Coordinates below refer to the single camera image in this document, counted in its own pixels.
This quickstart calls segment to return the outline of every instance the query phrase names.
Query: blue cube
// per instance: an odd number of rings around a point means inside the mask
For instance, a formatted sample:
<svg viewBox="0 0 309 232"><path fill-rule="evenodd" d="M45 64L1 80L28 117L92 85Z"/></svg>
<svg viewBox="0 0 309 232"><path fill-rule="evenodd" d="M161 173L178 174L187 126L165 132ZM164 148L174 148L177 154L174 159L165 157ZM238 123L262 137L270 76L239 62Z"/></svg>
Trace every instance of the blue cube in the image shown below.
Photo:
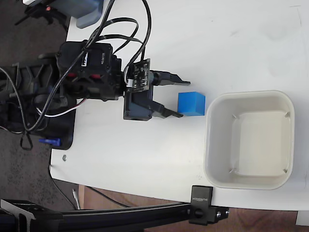
<svg viewBox="0 0 309 232"><path fill-rule="evenodd" d="M203 94L197 92L178 94L178 113L186 116L205 115L206 98Z"/></svg>

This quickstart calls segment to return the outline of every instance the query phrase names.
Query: circuit board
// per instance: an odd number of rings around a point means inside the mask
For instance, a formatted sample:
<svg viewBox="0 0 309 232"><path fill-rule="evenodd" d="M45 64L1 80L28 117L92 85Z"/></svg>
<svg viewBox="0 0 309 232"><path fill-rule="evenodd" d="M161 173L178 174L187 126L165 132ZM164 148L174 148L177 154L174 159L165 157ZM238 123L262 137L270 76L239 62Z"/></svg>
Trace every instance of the circuit board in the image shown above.
<svg viewBox="0 0 309 232"><path fill-rule="evenodd" d="M127 87L129 92L142 92L149 89L149 68L150 59L134 63L130 67L130 73Z"/></svg>

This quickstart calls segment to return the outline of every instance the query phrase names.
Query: gray carpet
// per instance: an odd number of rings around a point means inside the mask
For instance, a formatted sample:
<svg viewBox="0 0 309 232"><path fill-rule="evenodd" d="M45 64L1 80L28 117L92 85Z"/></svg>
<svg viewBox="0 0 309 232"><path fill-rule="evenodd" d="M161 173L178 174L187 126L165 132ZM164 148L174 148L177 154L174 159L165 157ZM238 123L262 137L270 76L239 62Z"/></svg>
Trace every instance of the gray carpet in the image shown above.
<svg viewBox="0 0 309 232"><path fill-rule="evenodd" d="M0 0L0 65L35 59L41 53L55 52L65 42L64 29L55 22L47 26L45 19L24 16L22 1ZM54 210L71 210L70 204L54 187L47 172L51 149L33 139L32 151L19 147L20 135L0 130L0 199L28 200ZM72 200L72 188L78 186L56 181Z"/></svg>

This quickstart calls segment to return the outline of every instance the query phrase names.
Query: metal frame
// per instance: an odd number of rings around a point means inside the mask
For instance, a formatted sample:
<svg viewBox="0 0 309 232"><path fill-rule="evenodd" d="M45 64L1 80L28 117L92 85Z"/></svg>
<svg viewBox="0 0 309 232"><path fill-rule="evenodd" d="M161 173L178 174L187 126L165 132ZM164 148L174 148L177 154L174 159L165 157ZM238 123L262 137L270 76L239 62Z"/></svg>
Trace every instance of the metal frame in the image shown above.
<svg viewBox="0 0 309 232"><path fill-rule="evenodd" d="M134 232L189 220L207 225L228 217L228 208L211 206L212 187L193 186L191 203L115 210L56 212L28 201L1 200L0 232Z"/></svg>

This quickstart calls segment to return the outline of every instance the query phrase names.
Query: white plastic container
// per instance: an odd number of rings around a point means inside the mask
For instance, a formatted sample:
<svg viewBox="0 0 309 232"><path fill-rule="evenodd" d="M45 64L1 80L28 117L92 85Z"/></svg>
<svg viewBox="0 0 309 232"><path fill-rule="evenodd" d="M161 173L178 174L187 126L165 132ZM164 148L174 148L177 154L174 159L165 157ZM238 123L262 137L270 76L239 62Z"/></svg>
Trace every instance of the white plastic container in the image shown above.
<svg viewBox="0 0 309 232"><path fill-rule="evenodd" d="M206 116L204 170L216 187L277 189L290 177L295 111L276 90L224 94Z"/></svg>

